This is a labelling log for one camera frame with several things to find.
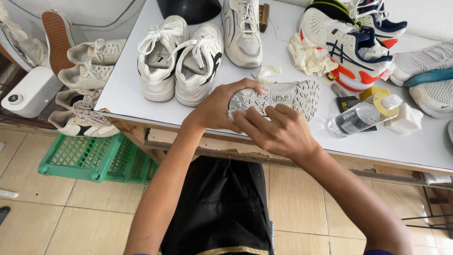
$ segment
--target tiled floor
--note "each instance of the tiled floor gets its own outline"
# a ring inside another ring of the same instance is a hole
[[[0,142],[7,143],[0,152],[0,188],[19,193],[13,200],[0,199],[0,207],[11,207],[0,225],[0,254],[121,255],[145,185],[42,176],[37,167],[53,140],[0,130]],[[291,168],[263,168],[280,255],[363,253],[364,235],[310,175]],[[425,215],[420,188],[363,181],[400,217]],[[433,210],[440,213],[439,207]],[[409,223],[427,224],[422,220]],[[443,231],[410,231],[415,255],[453,255],[453,240]]]

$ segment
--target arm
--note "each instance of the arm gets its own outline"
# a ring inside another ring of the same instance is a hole
[[[367,250],[412,254],[407,227],[389,206],[355,174],[325,152],[310,134],[305,118],[283,105],[268,106],[264,119],[254,108],[235,112],[235,124],[257,145],[287,157],[319,182],[363,232]]]
[[[207,128],[242,133],[228,118],[228,102],[237,91],[253,87],[259,93],[264,92],[258,82],[250,79],[221,85],[183,121],[178,136],[140,201],[124,255],[158,253],[201,136]]]

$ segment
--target yellow sponge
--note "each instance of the yellow sponge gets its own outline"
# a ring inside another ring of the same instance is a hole
[[[370,88],[364,90],[362,93],[360,93],[360,101],[363,101],[363,100],[369,98],[371,95],[376,94],[378,92],[382,92],[382,93],[386,93],[387,95],[390,95],[390,91],[388,89],[370,87]]]

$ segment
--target green plastic crate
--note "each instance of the green plastic crate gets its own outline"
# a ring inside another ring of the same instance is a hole
[[[150,182],[158,168],[123,134],[113,137],[69,137],[59,134],[38,172],[87,181]]]

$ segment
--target table surface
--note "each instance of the table surface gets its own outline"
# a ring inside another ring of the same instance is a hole
[[[306,76],[297,70],[288,51],[289,39],[298,31],[304,8],[272,0],[261,0],[260,3],[270,4],[269,25],[266,32],[261,34],[264,51],[261,66],[280,66],[281,75],[269,77],[277,82],[315,80],[319,83],[318,111],[309,122],[309,126],[313,136],[324,149],[337,154],[453,170],[453,144],[447,132],[447,125],[452,117],[435,119],[425,115],[422,119],[422,130],[408,136],[399,136],[385,128],[383,124],[378,124],[377,131],[374,132],[354,134],[344,139],[332,138],[326,131],[326,123],[338,115],[339,110],[335,95],[330,89],[330,83],[324,76]],[[107,109],[111,113],[100,113],[115,118],[178,128],[193,110],[179,104],[175,98],[167,103],[154,103],[142,96],[137,72],[139,56],[137,44],[151,24],[159,25],[162,20],[157,1],[147,0],[95,106],[96,111]],[[220,28],[222,24],[220,14],[210,22]],[[190,34],[198,27],[199,25],[189,26]],[[438,42],[434,40],[405,34],[390,53],[418,50],[436,43]],[[251,74],[256,76],[259,70],[260,68],[239,68],[225,56],[222,58],[212,89],[244,77],[252,78]],[[401,96],[404,103],[418,108],[406,88],[381,79],[376,81],[374,86],[387,88],[392,94]],[[348,93],[358,96],[357,93],[350,91]],[[239,135],[229,130],[208,130],[207,132],[249,139],[246,135]]]

